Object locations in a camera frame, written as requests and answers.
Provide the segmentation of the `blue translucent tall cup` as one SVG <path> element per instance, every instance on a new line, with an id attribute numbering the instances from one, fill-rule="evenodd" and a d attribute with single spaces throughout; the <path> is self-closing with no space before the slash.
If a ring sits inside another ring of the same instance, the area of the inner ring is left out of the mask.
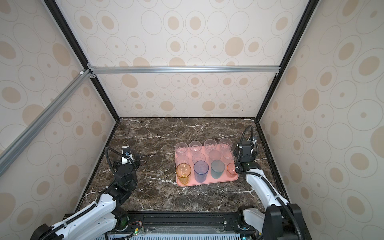
<path id="1" fill-rule="evenodd" d="M 195 180 L 197 183 L 205 182 L 209 171 L 209 165 L 205 161 L 197 161 L 194 164 Z"/>

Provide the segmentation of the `clear tall faceted glass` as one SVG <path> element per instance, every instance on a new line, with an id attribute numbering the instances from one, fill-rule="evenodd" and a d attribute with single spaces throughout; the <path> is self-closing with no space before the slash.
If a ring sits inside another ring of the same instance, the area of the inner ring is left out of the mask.
<path id="1" fill-rule="evenodd" d="M 220 139 L 220 151 L 224 154 L 224 153 L 228 153 L 231 151 L 232 149 L 232 146 L 233 146 L 233 142 L 228 139 L 228 138 L 222 138 Z"/>

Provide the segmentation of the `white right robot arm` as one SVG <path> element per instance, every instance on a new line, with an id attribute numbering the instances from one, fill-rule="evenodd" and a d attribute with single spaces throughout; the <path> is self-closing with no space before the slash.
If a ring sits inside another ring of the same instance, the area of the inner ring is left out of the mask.
<path id="1" fill-rule="evenodd" d="M 241 137 L 234 152 L 235 171 L 243 176 L 256 192 L 265 212 L 243 210 L 246 225 L 253 227 L 263 240 L 305 240 L 305 222 L 300 207 L 291 204 L 273 187 L 264 171 L 255 162 L 257 144 L 253 137 Z"/>

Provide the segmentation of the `clear small round glass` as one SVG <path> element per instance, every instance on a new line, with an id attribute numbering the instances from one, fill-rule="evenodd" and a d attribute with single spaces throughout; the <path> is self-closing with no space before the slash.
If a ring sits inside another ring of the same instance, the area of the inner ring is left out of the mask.
<path id="1" fill-rule="evenodd" d="M 209 159 L 211 162 L 213 161 L 219 161 L 222 158 L 222 153 L 217 150 L 212 150 L 209 152 Z"/>

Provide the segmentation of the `pink translucent tumbler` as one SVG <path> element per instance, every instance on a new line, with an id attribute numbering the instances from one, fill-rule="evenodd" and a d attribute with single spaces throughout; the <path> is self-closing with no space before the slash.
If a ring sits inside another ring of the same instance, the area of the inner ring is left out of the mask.
<path id="1" fill-rule="evenodd" d="M 235 167 L 235 164 L 234 163 L 230 163 L 227 165 L 227 177 L 228 178 L 234 178 L 237 173 L 236 173 L 236 167 Z"/>

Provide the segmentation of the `pink plastic tray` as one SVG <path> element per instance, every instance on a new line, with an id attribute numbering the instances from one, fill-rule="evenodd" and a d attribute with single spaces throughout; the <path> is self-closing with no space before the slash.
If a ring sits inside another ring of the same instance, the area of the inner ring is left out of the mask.
<path id="1" fill-rule="evenodd" d="M 229 159 L 226 159 L 224 157 L 221 158 L 221 161 L 225 164 L 225 169 L 222 173 L 222 175 L 218 178 L 218 179 L 214 179 L 211 175 L 211 160 L 209 158 L 209 154 L 206 153 L 206 149 L 205 147 L 202 148 L 201 150 L 201 154 L 203 154 L 206 158 L 206 162 L 208 163 L 209 165 L 209 171 L 207 173 L 207 177 L 206 177 L 206 180 L 203 182 L 203 183 L 198 183 L 195 179 L 195 171 L 194 171 L 194 162 L 192 161 L 192 157 L 193 157 L 193 154 L 190 150 L 188 150 L 187 152 L 187 157 L 189 158 L 189 165 L 192 169 L 192 172 L 189 176 L 189 182 L 187 184 L 183 184 L 179 177 L 176 175 L 176 180 L 177 180 L 177 184 L 178 186 L 180 187 L 189 187 L 189 186 L 197 186 L 197 185 L 207 185 L 207 184 L 215 184 L 215 183 L 222 183 L 222 182 L 230 182 L 230 181 L 235 181 L 238 179 L 239 175 L 234 171 L 232 170 L 233 174 L 230 174 L 228 172 L 228 168 L 227 168 L 227 165 L 230 165 L 230 164 L 234 164 L 234 159 L 232 160 L 229 160 Z"/>

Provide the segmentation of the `clear wide faceted tumbler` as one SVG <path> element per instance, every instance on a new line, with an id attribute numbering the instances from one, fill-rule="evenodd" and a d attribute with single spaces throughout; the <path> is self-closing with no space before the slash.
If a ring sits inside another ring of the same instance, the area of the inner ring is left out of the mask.
<path id="1" fill-rule="evenodd" d="M 190 159 L 187 155 L 180 155 L 176 157 L 176 167 L 180 164 L 189 164 Z"/>

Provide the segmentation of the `clear large wide glass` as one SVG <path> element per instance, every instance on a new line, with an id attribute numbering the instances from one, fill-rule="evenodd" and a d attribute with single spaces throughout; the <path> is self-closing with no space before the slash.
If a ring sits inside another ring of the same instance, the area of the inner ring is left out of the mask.
<path id="1" fill-rule="evenodd" d="M 206 156 L 204 154 L 202 154 L 202 153 L 195 153 L 192 156 L 192 161 L 193 161 L 193 163 L 196 163 L 196 162 L 199 162 L 199 161 L 205 162 L 206 161 Z"/>

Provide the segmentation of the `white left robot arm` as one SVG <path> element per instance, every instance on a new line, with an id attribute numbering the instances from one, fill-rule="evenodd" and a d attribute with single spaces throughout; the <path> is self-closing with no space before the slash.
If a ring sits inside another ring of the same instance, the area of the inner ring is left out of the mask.
<path id="1" fill-rule="evenodd" d="M 67 219 L 52 226 L 42 224 L 32 234 L 32 240 L 93 240 L 114 230 L 127 229 L 129 217 L 121 205 L 138 186 L 136 171 L 140 155 L 130 146 L 119 153 L 106 147 L 104 153 L 114 179 L 97 199 Z"/>

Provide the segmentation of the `green translucent cup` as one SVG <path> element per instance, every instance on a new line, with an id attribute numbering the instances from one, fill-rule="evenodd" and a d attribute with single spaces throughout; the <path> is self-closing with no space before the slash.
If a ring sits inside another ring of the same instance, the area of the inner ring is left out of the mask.
<path id="1" fill-rule="evenodd" d="M 219 179 L 225 170 L 225 164 L 221 160 L 215 160 L 211 163 L 211 176 L 213 179 Z"/>

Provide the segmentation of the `yellow translucent tall glass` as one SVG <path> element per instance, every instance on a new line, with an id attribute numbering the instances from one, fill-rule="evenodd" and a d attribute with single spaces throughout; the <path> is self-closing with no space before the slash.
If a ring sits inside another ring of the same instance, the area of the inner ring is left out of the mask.
<path id="1" fill-rule="evenodd" d="M 182 185 L 187 185 L 190 181 L 192 169 L 189 164 L 182 163 L 176 168 L 177 178 Z"/>

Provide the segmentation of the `clear faceted short tumbler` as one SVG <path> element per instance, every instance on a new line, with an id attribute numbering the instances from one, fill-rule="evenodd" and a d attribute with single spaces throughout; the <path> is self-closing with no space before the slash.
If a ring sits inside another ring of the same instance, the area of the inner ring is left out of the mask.
<path id="1" fill-rule="evenodd" d="M 207 139 L 204 142 L 204 148 L 207 154 L 209 154 L 212 150 L 217 148 L 217 142 L 213 139 Z"/>

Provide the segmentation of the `clear ribbed small glass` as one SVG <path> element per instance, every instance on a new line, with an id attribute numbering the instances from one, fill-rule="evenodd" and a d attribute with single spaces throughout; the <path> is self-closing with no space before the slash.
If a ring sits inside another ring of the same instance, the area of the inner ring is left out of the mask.
<path id="1" fill-rule="evenodd" d="M 190 149 L 190 152 L 192 155 L 196 154 L 196 153 L 201 153 L 202 151 L 202 143 L 199 142 L 199 141 L 192 141 L 190 144 L 189 144 L 189 149 Z"/>

